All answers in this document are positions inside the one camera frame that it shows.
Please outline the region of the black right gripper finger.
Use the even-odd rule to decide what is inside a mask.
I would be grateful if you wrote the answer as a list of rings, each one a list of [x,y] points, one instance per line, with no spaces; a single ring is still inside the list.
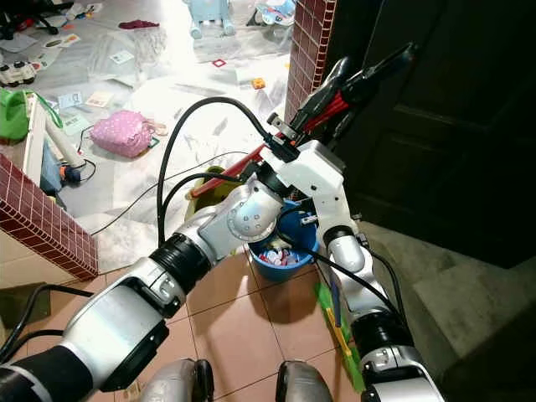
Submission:
[[[378,93],[384,80],[412,64],[417,51],[418,46],[409,42],[378,64],[360,70],[341,85],[338,89],[338,99],[349,110],[356,110],[360,106],[367,105]]]
[[[321,115],[330,104],[338,92],[338,88],[346,80],[346,74],[352,70],[353,62],[351,57],[338,59],[332,69],[324,76],[322,83],[314,89],[297,110],[298,118],[313,118]]]

